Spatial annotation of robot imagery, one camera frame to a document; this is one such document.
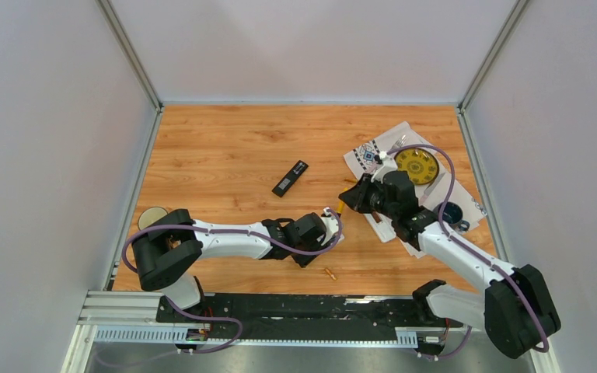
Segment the black remote control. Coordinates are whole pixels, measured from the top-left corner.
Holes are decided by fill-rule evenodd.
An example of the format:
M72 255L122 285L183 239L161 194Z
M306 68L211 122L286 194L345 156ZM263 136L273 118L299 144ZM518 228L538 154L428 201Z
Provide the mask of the black remote control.
M283 197L308 168L309 165L306 162L301 160L297 161L274 186L274 188L271 190L271 193L277 197Z

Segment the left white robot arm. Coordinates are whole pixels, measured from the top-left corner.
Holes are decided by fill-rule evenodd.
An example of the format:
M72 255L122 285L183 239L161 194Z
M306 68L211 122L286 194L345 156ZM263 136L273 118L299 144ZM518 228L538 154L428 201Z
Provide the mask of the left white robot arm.
M193 219L187 209L150 207L138 219L138 232L125 243L134 259L124 264L138 275L143 291L161 291L188 322L206 313L199 280L190 274L198 260L247 257L292 258L306 267L344 238L340 216L326 208L299 219L264 219L248 225L220 225Z

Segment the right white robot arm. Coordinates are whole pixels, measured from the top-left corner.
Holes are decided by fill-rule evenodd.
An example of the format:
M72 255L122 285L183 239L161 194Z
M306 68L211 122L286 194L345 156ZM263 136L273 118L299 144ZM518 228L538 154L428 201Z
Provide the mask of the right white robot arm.
M422 285L413 293L412 314L417 322L430 326L438 319L453 319L483 330L512 359L529 350L548 351L549 337L562 324L537 268L517 267L464 239L419 204L405 172L391 171L381 180L364 174L338 198L360 214L389 218L397 238L441 261L476 288L474 293L461 291L441 280Z

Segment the short white remote control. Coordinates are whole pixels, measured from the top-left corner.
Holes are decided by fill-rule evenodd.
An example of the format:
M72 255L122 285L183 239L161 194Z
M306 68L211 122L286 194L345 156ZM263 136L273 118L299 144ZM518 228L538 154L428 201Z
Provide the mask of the short white remote control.
M385 215L372 212L371 214L364 214L364 216L380 242L387 243L396 238L396 233L392 227L391 220Z

